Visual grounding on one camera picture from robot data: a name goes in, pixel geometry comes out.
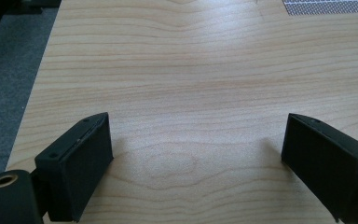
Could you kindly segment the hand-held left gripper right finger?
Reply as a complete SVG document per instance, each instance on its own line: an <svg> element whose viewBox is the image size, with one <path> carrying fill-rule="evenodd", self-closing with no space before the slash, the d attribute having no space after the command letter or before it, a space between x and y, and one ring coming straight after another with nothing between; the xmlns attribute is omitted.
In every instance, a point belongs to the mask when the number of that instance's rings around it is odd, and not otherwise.
<svg viewBox="0 0 358 224"><path fill-rule="evenodd" d="M290 114L282 161L335 220L358 224L358 141L311 117Z"/></svg>

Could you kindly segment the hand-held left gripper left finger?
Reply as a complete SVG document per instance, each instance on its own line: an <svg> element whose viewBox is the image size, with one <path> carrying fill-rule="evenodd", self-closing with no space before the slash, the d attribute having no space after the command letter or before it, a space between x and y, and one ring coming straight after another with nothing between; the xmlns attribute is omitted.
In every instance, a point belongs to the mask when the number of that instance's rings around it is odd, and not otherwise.
<svg viewBox="0 0 358 224"><path fill-rule="evenodd" d="M52 221L79 221L114 159L106 112L80 120L35 158L38 177L48 184Z"/></svg>

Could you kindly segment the grey woven mat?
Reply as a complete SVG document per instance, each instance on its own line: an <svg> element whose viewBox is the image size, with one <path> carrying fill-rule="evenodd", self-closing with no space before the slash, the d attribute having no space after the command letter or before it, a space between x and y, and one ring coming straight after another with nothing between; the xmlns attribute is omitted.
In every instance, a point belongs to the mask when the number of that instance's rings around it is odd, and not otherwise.
<svg viewBox="0 0 358 224"><path fill-rule="evenodd" d="M358 13L358 0L282 0L291 16Z"/></svg>

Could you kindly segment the dark stand base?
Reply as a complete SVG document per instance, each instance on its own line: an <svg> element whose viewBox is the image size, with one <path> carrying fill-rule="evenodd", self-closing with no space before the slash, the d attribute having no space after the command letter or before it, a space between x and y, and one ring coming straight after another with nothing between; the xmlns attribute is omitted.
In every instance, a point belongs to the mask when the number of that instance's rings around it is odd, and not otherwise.
<svg viewBox="0 0 358 224"><path fill-rule="evenodd" d="M44 8L57 8L62 0L17 0L8 11L10 15L41 14Z"/></svg>

